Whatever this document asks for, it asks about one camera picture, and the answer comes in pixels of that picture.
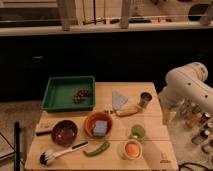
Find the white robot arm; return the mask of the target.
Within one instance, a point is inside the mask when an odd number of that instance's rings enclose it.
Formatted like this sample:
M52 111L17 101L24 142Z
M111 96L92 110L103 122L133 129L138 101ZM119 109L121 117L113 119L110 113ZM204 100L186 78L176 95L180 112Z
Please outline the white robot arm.
M171 121L176 109L185 100L194 102L205 112L213 113L213 88L205 84L207 77L208 70L200 62L174 68L166 74L166 86L158 94L164 125Z

